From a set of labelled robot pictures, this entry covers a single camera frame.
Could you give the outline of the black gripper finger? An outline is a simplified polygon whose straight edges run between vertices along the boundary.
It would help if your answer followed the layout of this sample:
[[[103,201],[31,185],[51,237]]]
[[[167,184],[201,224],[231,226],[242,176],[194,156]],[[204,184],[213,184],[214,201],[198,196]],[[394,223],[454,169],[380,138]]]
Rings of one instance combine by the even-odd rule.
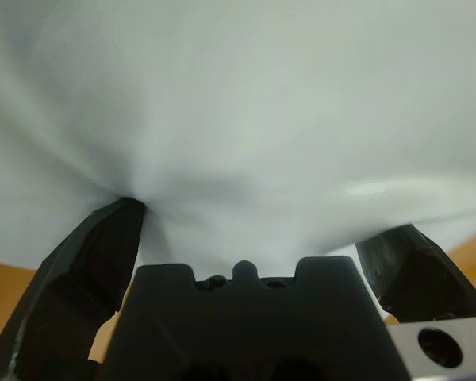
[[[379,233],[356,250],[380,306],[400,323],[476,317],[476,288],[413,225]]]
[[[0,380],[94,380],[98,330],[121,308],[146,207],[95,210],[41,263],[0,334]]]

